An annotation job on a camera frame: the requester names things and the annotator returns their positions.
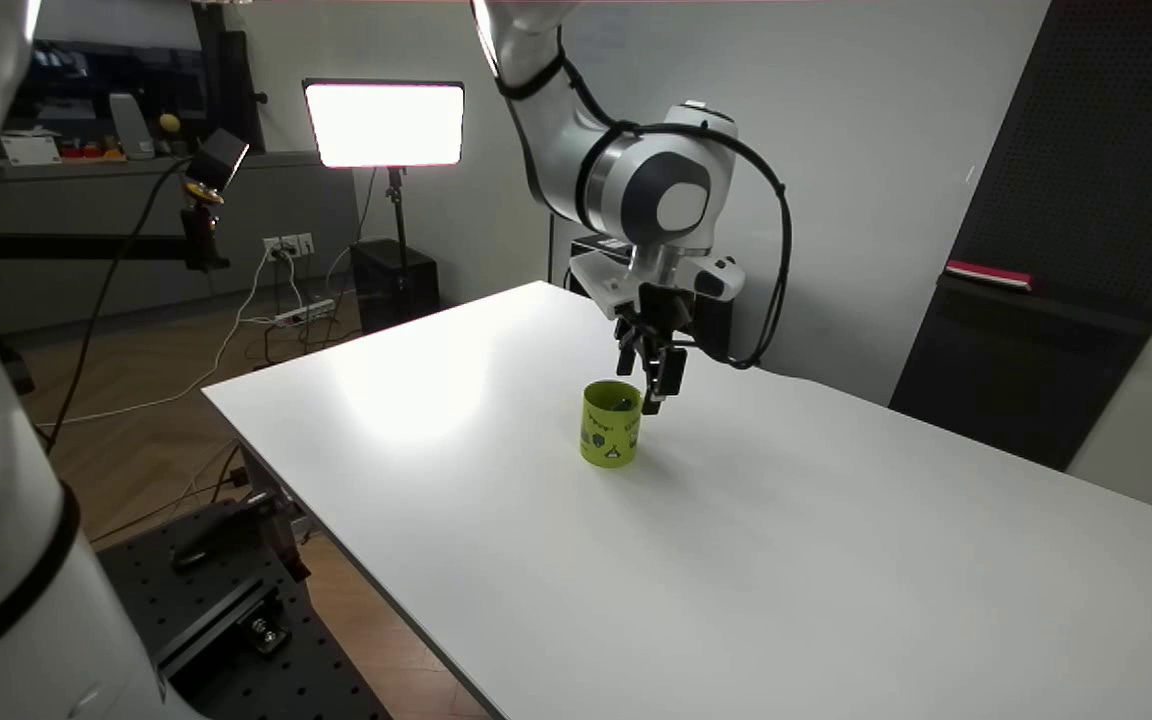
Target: wall outlet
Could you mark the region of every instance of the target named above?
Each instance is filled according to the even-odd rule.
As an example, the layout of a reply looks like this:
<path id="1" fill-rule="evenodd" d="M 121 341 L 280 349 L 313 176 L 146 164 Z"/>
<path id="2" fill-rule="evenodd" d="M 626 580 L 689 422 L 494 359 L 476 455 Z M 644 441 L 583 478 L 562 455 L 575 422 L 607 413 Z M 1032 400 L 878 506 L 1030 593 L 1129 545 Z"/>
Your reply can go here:
<path id="1" fill-rule="evenodd" d="M 313 233 L 265 236 L 265 259 L 306 259 L 313 251 L 317 251 Z"/>

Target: robotic arm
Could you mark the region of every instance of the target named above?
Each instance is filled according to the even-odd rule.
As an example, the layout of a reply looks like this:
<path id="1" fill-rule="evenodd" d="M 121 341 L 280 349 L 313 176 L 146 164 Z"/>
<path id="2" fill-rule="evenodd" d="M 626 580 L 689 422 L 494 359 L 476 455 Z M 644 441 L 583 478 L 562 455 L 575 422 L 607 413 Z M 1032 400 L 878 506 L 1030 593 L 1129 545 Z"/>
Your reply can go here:
<path id="1" fill-rule="evenodd" d="M 728 352 L 732 299 L 743 272 L 714 256 L 736 151 L 732 115 L 698 101 L 663 123 L 619 123 L 587 90 L 562 46 L 562 20 L 582 0 L 476 0 L 476 26 L 529 151 L 540 205 L 596 236 L 627 240 L 627 264 L 606 251 L 571 259 L 571 275 L 617 320 L 619 374 L 644 359 L 644 413 L 681 392 L 689 335 L 717 359 Z"/>

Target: wooden floor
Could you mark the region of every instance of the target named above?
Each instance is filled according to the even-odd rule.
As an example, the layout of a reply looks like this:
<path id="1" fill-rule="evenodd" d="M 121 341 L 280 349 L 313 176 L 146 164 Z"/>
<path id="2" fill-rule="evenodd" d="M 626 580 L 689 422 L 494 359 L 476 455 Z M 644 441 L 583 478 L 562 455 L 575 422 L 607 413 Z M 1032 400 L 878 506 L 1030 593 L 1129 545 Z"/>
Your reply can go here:
<path id="1" fill-rule="evenodd" d="M 103 329 L 93 343 L 71 415 L 146 404 L 192 387 L 234 324 L 234 304 L 198 308 L 175 320 L 162 315 Z M 280 329 L 270 335 L 270 352 L 265 329 L 244 329 L 222 373 L 208 373 L 208 379 L 260 367 L 265 354 L 288 359 L 298 352 L 348 341 L 354 329 L 357 324 L 348 315 L 308 330 Z M 33 418 L 50 428 L 75 359 L 75 341 L 33 341 L 23 343 L 23 359 L 42 384 L 23 404 Z M 229 448 L 234 437 L 224 431 L 222 415 L 200 400 L 200 392 L 190 392 L 185 400 L 151 413 L 64 428 L 53 462 L 81 494 L 89 539 L 117 545 L 175 511 L 208 503 Z M 393 716 L 483 716 L 481 705 L 455 682 L 455 674 L 385 603 L 385 595 L 335 553 L 335 545 L 313 536 L 299 553 L 313 567 L 313 603 Z"/>

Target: tabletop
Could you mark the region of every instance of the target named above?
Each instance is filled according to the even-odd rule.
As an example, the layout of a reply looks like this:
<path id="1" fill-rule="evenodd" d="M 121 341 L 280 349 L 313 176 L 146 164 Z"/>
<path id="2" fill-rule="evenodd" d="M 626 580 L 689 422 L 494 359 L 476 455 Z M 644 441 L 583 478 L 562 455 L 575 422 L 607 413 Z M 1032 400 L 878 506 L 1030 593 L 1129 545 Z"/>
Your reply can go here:
<path id="1" fill-rule="evenodd" d="M 1152 511 L 691 352 L 582 458 L 614 324 L 525 285 L 208 400 L 503 716 L 1152 720 Z"/>

